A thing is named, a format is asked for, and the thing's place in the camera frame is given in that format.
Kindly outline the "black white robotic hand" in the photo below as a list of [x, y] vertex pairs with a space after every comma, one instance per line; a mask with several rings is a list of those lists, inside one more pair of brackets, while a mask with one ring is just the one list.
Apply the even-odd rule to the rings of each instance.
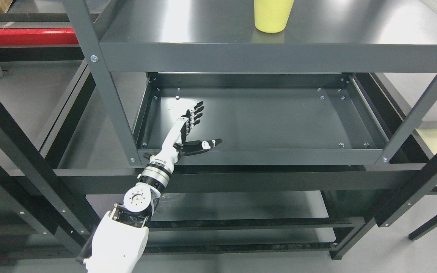
[[187, 141], [191, 130], [201, 122], [203, 109], [203, 101], [187, 109], [185, 114], [180, 116], [169, 130], [158, 154], [145, 153], [144, 158], [149, 160], [151, 164], [174, 169], [181, 157], [203, 154], [220, 145], [221, 138]]

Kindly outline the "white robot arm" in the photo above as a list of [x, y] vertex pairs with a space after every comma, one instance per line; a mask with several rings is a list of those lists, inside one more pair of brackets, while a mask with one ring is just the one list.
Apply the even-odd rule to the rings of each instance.
[[104, 214], [76, 258], [87, 272], [133, 271], [148, 242], [148, 223], [173, 171], [172, 162], [151, 160], [123, 202]]

